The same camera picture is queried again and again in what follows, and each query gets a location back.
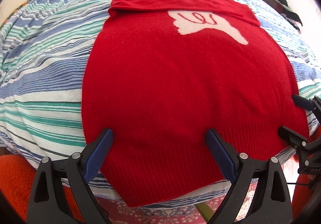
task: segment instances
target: blue and white striped fabric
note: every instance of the blue and white striped fabric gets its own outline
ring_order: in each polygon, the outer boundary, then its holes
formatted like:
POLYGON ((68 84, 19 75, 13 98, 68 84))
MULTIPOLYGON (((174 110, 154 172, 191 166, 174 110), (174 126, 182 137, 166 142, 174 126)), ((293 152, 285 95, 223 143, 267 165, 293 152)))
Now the blue and white striped fabric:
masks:
MULTIPOLYGON (((81 83, 94 41, 108 18, 112 0, 32 0, 0 31, 0 143, 22 154, 35 168, 44 156, 53 160, 81 152, 81 83)), ((261 26, 288 56, 300 95, 321 97, 321 69, 296 30, 261 0, 247 4, 261 26)), ((318 126, 308 113, 310 133, 318 126)), ((281 162, 293 154, 278 154, 281 162)), ((224 194, 221 181, 171 201, 146 206, 170 208, 224 194)), ((122 201, 99 174, 90 187, 97 196, 122 201)))

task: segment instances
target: striped bedsheet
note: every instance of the striped bedsheet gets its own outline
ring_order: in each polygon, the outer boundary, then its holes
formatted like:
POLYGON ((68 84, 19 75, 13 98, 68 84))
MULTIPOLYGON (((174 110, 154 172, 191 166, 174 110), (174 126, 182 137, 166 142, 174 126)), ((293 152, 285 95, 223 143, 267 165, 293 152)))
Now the striped bedsheet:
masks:
MULTIPOLYGON (((0 30, 0 144, 22 154, 35 168, 44 156, 62 159, 85 146, 80 113, 82 77, 111 1, 32 0, 0 30)), ((284 50, 300 95, 321 97, 320 66, 296 30, 261 0, 235 1, 247 4, 284 50)), ((311 134, 318 123, 310 113, 307 120, 311 134)), ((292 155, 288 148, 278 157, 284 162, 292 155)), ((228 181, 221 181, 146 208, 198 203, 222 195, 229 186, 228 181)), ((90 187, 96 196, 122 201, 101 174, 90 187)))

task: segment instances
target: bed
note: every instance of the bed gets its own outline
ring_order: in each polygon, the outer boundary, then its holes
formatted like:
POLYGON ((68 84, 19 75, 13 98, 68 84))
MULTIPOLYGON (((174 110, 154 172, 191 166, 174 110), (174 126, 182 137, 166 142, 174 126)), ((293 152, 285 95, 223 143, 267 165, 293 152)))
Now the bed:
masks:
MULTIPOLYGON (((0 145, 24 156, 34 168, 44 156, 66 158, 81 152, 86 144, 80 113, 82 77, 111 1, 30 0, 0 30, 0 145)), ((297 31, 261 0, 235 1, 247 4, 283 49, 300 95, 320 97, 319 63, 297 31)), ((312 113, 307 113, 307 120, 312 134, 318 122, 312 113)), ((277 157, 284 163, 293 154, 294 150, 287 148, 277 157)), ((89 185, 96 196, 122 202, 102 174, 89 185)), ((225 194, 229 186, 228 181, 220 181, 145 208, 207 201, 225 194)))

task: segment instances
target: orange fabric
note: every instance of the orange fabric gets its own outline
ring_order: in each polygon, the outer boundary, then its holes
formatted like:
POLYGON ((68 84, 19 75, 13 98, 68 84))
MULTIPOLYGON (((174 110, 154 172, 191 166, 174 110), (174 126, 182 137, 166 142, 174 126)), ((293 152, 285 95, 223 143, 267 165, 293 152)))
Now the orange fabric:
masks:
MULTIPOLYGON (((29 194, 35 173, 35 169, 22 156, 0 156, 0 190, 24 221, 27 219, 29 194)), ((64 190, 74 218, 83 221, 71 189, 64 187, 64 190)))
MULTIPOLYGON (((319 126, 316 131, 311 135, 310 142, 319 138, 321 134, 321 126, 319 126)), ((298 162, 299 158, 297 155, 294 156, 294 159, 298 162)), ((308 183, 309 179, 307 175, 300 175, 298 177, 297 183, 308 183)), ((304 205, 308 202, 312 195, 311 190, 306 186, 296 185, 294 189, 294 195, 292 199, 292 211, 293 218, 296 218, 302 211, 304 205)))

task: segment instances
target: ribbed hem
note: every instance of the ribbed hem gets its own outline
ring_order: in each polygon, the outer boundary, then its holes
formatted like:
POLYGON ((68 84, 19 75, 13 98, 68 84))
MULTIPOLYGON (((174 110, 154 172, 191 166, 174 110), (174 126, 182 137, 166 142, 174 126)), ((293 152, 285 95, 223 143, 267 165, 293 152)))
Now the ribbed hem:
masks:
MULTIPOLYGON (((283 123, 266 120, 247 125, 217 129, 238 152, 251 158, 267 160, 287 147, 277 129, 287 126, 309 136, 307 119, 302 110, 283 119, 283 123)), ((202 140, 169 145, 166 150, 142 154, 124 161, 108 156, 101 171, 129 207, 138 207, 182 196, 222 179, 222 174, 202 140)))

